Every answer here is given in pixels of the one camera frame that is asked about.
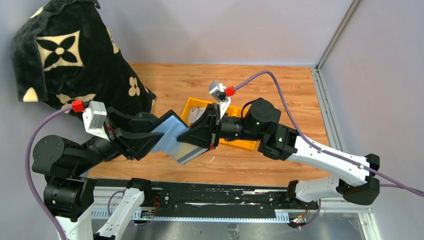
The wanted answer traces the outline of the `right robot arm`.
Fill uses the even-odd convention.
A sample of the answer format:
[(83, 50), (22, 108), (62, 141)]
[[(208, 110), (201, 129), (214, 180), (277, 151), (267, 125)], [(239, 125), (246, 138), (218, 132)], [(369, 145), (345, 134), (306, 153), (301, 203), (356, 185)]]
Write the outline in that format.
[(177, 141), (206, 150), (216, 148), (220, 139), (257, 141), (257, 150), (269, 159), (306, 164), (329, 173), (325, 178), (290, 181), (285, 201), (292, 209), (326, 198), (362, 206), (376, 200), (380, 194), (380, 181), (375, 177), (380, 167), (377, 155), (355, 156), (316, 143), (299, 130), (280, 124), (280, 117), (281, 111), (263, 98), (247, 103), (239, 117), (221, 115), (213, 103)]

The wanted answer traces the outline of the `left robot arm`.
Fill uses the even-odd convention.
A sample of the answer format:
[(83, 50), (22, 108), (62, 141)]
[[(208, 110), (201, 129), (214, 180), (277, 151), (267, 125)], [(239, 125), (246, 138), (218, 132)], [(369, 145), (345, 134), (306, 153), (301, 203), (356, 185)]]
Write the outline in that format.
[(35, 198), (56, 227), (61, 240), (118, 240), (138, 207), (158, 207), (147, 179), (128, 181), (122, 199), (106, 223), (93, 232), (94, 190), (97, 181), (83, 173), (123, 155), (131, 160), (146, 156), (163, 138), (157, 127), (163, 119), (151, 113), (137, 116), (123, 114), (101, 102), (88, 107), (72, 107), (82, 112), (85, 131), (91, 139), (78, 144), (58, 135), (48, 135), (38, 142), (30, 140), (26, 153), (33, 158), (27, 171), (45, 177), (46, 187)]

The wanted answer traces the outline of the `black floral blanket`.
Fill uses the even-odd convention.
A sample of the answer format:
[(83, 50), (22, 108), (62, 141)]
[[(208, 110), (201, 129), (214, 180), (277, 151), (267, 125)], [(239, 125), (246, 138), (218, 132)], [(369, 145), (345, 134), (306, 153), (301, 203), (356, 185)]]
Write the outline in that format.
[(66, 109), (98, 101), (131, 116), (151, 112), (153, 92), (124, 59), (96, 0), (51, 0), (17, 31), (10, 58), (20, 102)]

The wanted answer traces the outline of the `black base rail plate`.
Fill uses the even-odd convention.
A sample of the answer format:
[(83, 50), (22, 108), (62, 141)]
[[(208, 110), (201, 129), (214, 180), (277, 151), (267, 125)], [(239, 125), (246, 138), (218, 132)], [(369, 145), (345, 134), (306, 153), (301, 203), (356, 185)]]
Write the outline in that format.
[(136, 223), (148, 221), (229, 221), (288, 223), (290, 212), (315, 212), (318, 203), (286, 197), (287, 188), (153, 181), (151, 198), (133, 214)]

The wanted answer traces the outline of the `aluminium frame post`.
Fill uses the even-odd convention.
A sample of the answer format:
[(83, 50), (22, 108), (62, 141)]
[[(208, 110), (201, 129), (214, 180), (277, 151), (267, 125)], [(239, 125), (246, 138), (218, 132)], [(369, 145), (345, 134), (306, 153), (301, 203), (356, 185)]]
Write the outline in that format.
[(333, 33), (329, 43), (327, 44), (322, 56), (320, 57), (318, 63), (315, 66), (317, 71), (320, 71), (324, 67), (326, 62), (328, 61), (331, 53), (333, 52), (334, 48), (338, 44), (343, 33), (346, 31), (349, 23), (351, 22), (352, 18), (354, 17), (355, 13), (357, 12), (362, 2), (363, 2), (362, 0), (352, 0), (350, 2), (349, 7), (347, 8), (335, 32)]

